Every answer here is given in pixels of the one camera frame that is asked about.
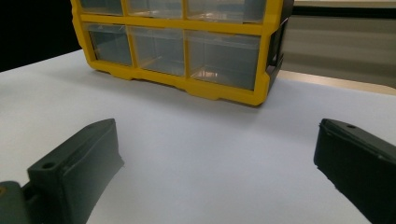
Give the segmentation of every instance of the yellow frame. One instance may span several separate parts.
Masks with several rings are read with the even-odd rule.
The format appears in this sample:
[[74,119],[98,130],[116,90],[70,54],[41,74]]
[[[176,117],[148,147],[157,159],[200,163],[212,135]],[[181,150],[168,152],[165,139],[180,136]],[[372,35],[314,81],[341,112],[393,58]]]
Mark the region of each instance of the yellow frame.
[[[248,105],[260,105],[262,102],[264,102],[269,91],[270,83],[270,77],[265,72],[265,62],[267,62],[271,34],[273,34],[279,28],[283,0],[268,0],[266,3],[263,22],[257,24],[189,21],[187,20],[187,0],[181,0],[183,6],[183,15],[182,19],[179,20],[135,17],[128,15],[126,1],[127,0],[121,0],[123,16],[107,16],[86,14],[83,12],[79,0],[71,0],[73,7],[73,24],[78,37],[78,43],[84,50],[87,63],[90,67],[96,70],[108,72],[113,77],[119,77],[127,80],[145,79],[174,86],[186,91],[191,95],[204,97],[206,99],[217,100],[221,98]],[[190,78],[190,74],[188,73],[189,49],[186,38],[184,38],[184,60],[186,74],[184,77],[170,76],[137,67],[137,61],[134,55],[134,40],[130,35],[128,35],[128,41],[133,60],[132,66],[98,61],[92,47],[89,32],[83,27],[84,22],[139,25],[155,28],[179,28],[183,30],[209,31],[236,35],[258,35],[261,37],[261,42],[254,91],[238,89],[235,87],[229,87]]]

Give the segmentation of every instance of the white surface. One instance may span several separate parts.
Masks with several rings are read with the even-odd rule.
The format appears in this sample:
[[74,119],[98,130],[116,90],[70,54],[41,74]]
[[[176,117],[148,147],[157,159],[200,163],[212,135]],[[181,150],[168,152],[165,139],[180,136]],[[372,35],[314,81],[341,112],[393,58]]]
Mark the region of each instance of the white surface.
[[0,181],[100,119],[125,167],[89,223],[368,223],[313,163],[321,119],[396,144],[396,97],[278,79],[259,108],[91,70],[81,51],[0,74]]

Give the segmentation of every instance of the black background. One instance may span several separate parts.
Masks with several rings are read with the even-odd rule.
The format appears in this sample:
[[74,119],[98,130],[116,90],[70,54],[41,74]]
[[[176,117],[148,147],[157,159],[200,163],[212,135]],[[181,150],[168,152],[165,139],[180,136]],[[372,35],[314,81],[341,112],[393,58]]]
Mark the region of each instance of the black background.
[[5,1],[0,72],[80,49],[68,0]]

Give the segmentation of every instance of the parts organizer cabinet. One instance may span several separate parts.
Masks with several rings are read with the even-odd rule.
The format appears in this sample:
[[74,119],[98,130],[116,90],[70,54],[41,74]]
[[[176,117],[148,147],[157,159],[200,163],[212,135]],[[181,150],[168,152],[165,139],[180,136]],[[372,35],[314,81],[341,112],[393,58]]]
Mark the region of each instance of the parts organizer cabinet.
[[71,0],[88,64],[207,99],[259,105],[293,0]]

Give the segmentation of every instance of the yellow storage organizer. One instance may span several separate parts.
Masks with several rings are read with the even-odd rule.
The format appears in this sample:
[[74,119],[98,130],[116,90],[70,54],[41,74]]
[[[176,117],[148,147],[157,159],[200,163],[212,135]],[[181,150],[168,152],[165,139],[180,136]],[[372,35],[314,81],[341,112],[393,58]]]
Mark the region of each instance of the yellow storage organizer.
[[259,105],[282,64],[293,0],[71,0],[88,64]]

